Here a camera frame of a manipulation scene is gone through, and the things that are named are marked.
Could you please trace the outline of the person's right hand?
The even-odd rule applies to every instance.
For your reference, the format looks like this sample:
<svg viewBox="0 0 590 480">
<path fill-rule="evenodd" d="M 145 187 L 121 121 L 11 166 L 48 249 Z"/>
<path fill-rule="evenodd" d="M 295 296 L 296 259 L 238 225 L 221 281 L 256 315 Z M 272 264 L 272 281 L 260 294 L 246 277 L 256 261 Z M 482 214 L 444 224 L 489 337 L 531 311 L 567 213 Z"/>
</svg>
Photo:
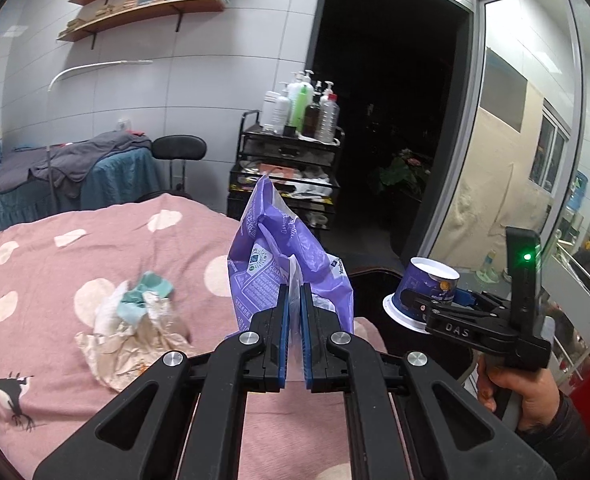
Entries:
<svg viewBox="0 0 590 480">
<path fill-rule="evenodd" d="M 560 407 L 560 390 L 547 368 L 531 373 L 499 364 L 489 366 L 483 354 L 478 360 L 477 374 L 477 399 L 487 410 L 494 413 L 496 392 L 508 389 L 522 398 L 518 430 L 539 431 L 551 425 Z"/>
</svg>

